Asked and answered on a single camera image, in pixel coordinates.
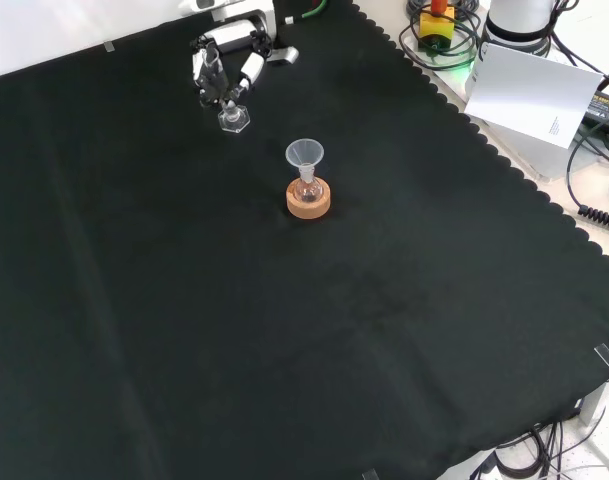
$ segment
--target black tablecloth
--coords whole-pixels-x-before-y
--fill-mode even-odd
[[[0,479],[434,479],[608,377],[609,259],[355,7],[284,30],[239,136],[209,25],[0,78]]]

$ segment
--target white wall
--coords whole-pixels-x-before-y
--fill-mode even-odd
[[[0,75],[179,18],[179,0],[0,0]]]

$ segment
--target white paper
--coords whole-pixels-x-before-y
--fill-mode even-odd
[[[568,148],[601,75],[493,44],[465,113]]]

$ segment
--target wooden holder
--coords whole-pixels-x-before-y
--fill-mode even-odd
[[[295,198],[295,195],[293,195],[293,190],[295,189],[295,184],[299,178],[293,180],[286,189],[286,206],[288,207],[289,212],[291,212],[297,218],[301,218],[303,220],[313,220],[314,218],[321,217],[328,212],[329,208],[331,208],[331,187],[329,187],[328,183],[321,178],[315,178],[322,184],[322,188],[324,190],[322,198],[317,202],[304,203]]]

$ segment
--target funnel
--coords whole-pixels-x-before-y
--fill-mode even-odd
[[[286,160],[297,167],[303,182],[311,183],[315,179],[315,165],[324,158],[324,147],[320,142],[310,138],[295,140],[286,148]]]

